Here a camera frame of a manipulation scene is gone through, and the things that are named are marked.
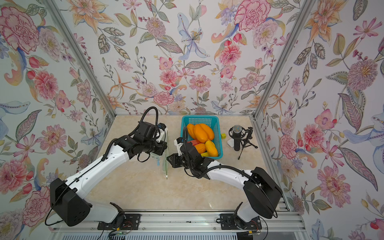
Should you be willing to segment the clear zip-top bag green print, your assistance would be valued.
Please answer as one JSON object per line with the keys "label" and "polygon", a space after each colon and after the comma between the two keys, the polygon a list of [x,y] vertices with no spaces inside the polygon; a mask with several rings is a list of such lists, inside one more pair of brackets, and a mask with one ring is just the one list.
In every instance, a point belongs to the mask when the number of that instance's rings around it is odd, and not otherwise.
{"label": "clear zip-top bag green print", "polygon": [[159,172],[165,177],[167,180],[169,178],[169,163],[167,161],[167,157],[170,155],[168,146],[169,146],[169,135],[167,134],[167,147],[163,151],[161,155],[157,155],[154,153],[150,153],[150,161],[154,162]]}

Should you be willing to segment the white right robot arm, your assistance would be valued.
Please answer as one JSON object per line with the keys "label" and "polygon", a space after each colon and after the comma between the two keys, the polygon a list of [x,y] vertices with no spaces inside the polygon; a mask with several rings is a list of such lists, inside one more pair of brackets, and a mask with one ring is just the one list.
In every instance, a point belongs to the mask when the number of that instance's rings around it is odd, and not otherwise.
{"label": "white right robot arm", "polygon": [[234,220],[242,224],[254,218],[277,218],[277,210],[283,195],[282,189],[262,168],[241,170],[224,165],[210,157],[203,157],[190,144],[181,144],[177,153],[167,157],[173,168],[190,171],[190,176],[226,183],[243,190],[247,200],[240,203],[234,212]]}

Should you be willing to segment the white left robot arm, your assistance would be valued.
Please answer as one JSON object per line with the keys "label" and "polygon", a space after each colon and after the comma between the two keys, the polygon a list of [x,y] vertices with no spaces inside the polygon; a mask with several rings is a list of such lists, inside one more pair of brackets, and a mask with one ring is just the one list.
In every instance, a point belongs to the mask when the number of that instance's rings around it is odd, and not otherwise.
{"label": "white left robot arm", "polygon": [[161,157],[167,149],[165,124],[140,122],[128,135],[113,139],[106,152],[86,168],[67,179],[50,184],[51,209],[62,222],[73,227],[82,222],[102,222],[113,228],[125,222],[125,212],[115,203],[102,204],[87,200],[91,190],[116,168],[145,153]]}

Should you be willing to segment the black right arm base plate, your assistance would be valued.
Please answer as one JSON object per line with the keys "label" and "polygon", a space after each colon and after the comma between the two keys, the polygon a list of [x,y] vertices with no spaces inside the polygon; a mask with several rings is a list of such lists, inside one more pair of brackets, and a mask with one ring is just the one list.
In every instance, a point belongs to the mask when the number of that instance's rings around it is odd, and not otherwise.
{"label": "black right arm base plate", "polygon": [[256,231],[263,229],[259,217],[252,219],[250,222],[245,222],[235,214],[220,214],[219,218],[216,219],[216,223],[221,226],[222,230]]}

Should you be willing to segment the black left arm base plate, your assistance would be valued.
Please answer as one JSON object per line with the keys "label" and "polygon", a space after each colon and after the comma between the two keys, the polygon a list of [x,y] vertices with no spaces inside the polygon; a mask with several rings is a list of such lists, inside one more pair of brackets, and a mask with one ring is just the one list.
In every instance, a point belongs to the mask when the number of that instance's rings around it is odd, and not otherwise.
{"label": "black left arm base plate", "polygon": [[141,214],[125,214],[124,216],[117,216],[117,219],[113,220],[112,223],[99,222],[97,230],[138,230],[141,216]]}

